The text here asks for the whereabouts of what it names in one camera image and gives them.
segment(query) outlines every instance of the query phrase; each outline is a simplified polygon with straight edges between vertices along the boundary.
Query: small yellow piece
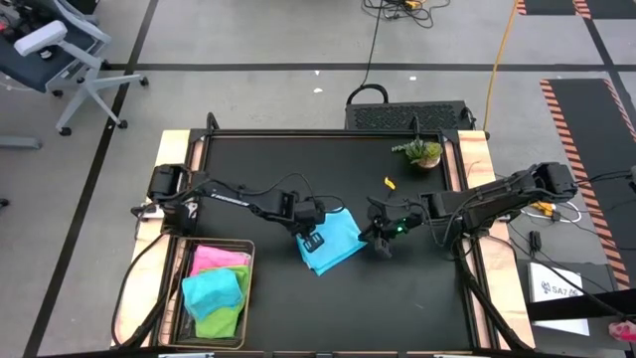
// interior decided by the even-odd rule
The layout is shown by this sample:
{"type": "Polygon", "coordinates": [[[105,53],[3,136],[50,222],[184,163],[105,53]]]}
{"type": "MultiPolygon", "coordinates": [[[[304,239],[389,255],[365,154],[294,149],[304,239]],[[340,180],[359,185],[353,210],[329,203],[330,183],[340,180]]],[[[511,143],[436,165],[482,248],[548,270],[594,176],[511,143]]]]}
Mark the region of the small yellow piece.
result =
{"type": "Polygon", "coordinates": [[[542,214],[544,214],[547,217],[551,217],[553,215],[553,205],[550,203],[544,203],[544,202],[537,202],[533,205],[531,205],[533,208],[539,210],[542,214]]]}
{"type": "Polygon", "coordinates": [[[396,184],[394,184],[394,182],[392,182],[391,179],[389,179],[389,177],[385,177],[385,185],[390,187],[391,190],[396,189],[396,184]]]}
{"type": "Polygon", "coordinates": [[[417,8],[421,8],[421,4],[423,3],[423,1],[406,0],[405,3],[410,7],[411,10],[414,10],[417,8]]]}

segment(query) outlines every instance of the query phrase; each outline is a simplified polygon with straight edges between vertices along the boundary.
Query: basket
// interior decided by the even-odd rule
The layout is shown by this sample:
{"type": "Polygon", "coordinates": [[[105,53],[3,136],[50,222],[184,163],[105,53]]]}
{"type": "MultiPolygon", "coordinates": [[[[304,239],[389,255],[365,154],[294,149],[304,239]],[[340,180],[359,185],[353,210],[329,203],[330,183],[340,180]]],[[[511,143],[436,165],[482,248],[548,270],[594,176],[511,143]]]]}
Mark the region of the basket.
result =
{"type": "Polygon", "coordinates": [[[245,298],[245,305],[238,316],[237,330],[232,338],[197,338],[195,335],[195,321],[185,309],[183,303],[183,291],[181,284],[172,297],[166,302],[162,322],[159,344],[168,347],[179,348],[214,348],[214,349],[240,349],[245,341],[247,329],[247,313],[249,309],[249,293],[251,291],[251,278],[253,274],[254,243],[249,240],[232,239],[204,239],[204,238],[179,238],[175,265],[171,274],[170,285],[173,279],[182,279],[188,276],[192,269],[195,250],[198,246],[212,247],[230,252],[246,253],[251,255],[249,261],[249,278],[245,298]]]}

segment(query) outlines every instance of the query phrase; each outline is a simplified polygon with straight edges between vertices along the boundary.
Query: chair wheel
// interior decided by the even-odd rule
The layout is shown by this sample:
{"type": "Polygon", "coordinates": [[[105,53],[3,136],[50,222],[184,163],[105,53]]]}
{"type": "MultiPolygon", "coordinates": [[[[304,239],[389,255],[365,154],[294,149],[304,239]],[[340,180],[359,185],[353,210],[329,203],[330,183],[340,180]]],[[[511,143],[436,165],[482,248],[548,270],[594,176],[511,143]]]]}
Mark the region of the chair wheel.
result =
{"type": "Polygon", "coordinates": [[[101,62],[101,70],[102,71],[110,71],[112,70],[112,65],[110,64],[109,61],[104,60],[101,62]]]}

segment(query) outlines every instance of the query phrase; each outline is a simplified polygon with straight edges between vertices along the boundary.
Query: small potted plant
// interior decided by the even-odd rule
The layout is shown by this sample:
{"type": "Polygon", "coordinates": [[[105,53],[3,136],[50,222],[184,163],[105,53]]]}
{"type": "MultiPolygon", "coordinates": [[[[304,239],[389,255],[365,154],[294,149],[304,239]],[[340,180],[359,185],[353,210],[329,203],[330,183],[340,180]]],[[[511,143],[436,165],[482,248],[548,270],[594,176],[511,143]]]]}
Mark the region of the small potted plant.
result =
{"type": "Polygon", "coordinates": [[[391,148],[392,152],[404,151],[410,164],[416,164],[422,169],[432,169],[441,158],[441,145],[435,142],[424,142],[416,139],[411,143],[398,145],[391,148]]]}

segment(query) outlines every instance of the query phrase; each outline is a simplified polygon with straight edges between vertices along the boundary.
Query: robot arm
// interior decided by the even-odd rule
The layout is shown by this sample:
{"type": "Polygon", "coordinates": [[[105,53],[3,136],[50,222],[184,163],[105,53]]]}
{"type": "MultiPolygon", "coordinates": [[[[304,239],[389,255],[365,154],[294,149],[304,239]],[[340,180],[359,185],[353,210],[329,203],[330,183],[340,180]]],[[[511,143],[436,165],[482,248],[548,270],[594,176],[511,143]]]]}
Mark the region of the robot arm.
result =
{"type": "Polygon", "coordinates": [[[203,172],[191,172],[182,165],[164,164],[155,167],[147,195],[164,210],[168,223],[183,222],[184,217],[190,215],[186,209],[189,200],[211,198],[249,209],[263,220],[282,225],[292,236],[300,235],[309,253],[324,243],[319,235],[311,235],[316,225],[325,222],[324,204],[311,197],[300,200],[296,192],[275,188],[254,192],[241,185],[210,178],[203,172]],[[191,183],[191,189],[179,191],[184,181],[191,183]]]}
{"type": "Polygon", "coordinates": [[[368,217],[372,223],[359,240],[373,242],[381,256],[390,258],[390,240],[419,225],[434,222],[446,224],[441,244],[449,247],[454,242],[447,240],[451,233],[476,237],[488,235],[488,229],[497,218],[539,201],[564,203],[573,198],[576,191],[576,184],[565,165],[541,163],[465,191],[420,194],[419,201],[401,206],[418,206],[423,213],[410,213],[397,220],[387,216],[388,203],[368,198],[371,203],[368,217]]]}

